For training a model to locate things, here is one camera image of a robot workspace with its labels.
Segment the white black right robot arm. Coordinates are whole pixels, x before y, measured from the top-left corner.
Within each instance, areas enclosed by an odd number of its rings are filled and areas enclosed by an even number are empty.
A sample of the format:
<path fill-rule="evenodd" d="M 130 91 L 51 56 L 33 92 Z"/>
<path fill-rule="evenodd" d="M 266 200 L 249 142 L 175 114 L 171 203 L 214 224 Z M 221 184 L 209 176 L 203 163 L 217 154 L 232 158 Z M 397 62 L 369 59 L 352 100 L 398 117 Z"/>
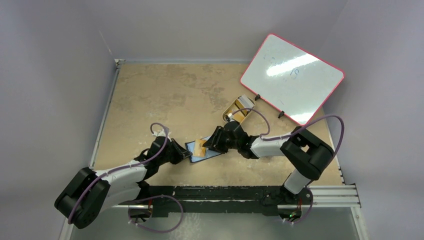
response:
<path fill-rule="evenodd" d="M 237 150 L 246 159 L 286 157 L 294 170 L 284 181 L 280 196 L 288 204 L 298 200 L 301 190 L 321 177 L 335 155 L 327 143 L 305 128 L 298 126 L 288 135 L 263 138 L 247 134 L 237 121 L 218 126 L 202 147 L 220 154 Z"/>

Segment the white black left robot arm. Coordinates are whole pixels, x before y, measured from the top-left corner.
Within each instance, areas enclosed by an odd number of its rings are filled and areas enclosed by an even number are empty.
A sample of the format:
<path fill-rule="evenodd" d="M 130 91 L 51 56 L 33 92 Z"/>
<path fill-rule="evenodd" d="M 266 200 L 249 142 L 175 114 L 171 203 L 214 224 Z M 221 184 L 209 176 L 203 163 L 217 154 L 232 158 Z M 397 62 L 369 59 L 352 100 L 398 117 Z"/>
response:
<path fill-rule="evenodd" d="M 83 229 L 102 211 L 125 202 L 138 205 L 151 197 L 147 179 L 155 175 L 161 165 L 179 164 L 192 153 L 175 139 L 158 136 L 149 148 L 121 166 L 94 171 L 80 169 L 54 202 L 69 224 Z"/>

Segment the navy blue leather card holder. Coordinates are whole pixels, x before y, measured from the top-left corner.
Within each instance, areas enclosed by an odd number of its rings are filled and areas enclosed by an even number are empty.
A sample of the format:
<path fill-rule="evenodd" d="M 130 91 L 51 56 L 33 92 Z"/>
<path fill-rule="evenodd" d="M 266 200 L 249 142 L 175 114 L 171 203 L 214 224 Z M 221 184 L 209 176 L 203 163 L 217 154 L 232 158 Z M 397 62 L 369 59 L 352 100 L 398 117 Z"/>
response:
<path fill-rule="evenodd" d="M 185 143 L 185 148 L 191 153 L 189 157 L 191 163 L 198 163 L 221 155 L 219 152 L 203 147 L 203 144 L 206 143 L 209 138 L 210 136 L 207 136 Z"/>

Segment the gold credit card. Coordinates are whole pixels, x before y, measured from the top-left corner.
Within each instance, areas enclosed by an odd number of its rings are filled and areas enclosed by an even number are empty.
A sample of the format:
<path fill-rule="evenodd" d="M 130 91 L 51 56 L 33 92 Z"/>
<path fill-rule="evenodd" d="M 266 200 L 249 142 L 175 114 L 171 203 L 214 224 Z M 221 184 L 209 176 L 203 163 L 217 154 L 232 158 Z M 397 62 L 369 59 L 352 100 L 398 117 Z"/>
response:
<path fill-rule="evenodd" d="M 194 147 L 193 147 L 193 156 L 194 157 L 199 157 L 199 158 L 203 158 L 206 155 L 206 148 L 203 147 L 204 143 L 207 140 L 205 139 L 196 139 L 194 142 Z"/>

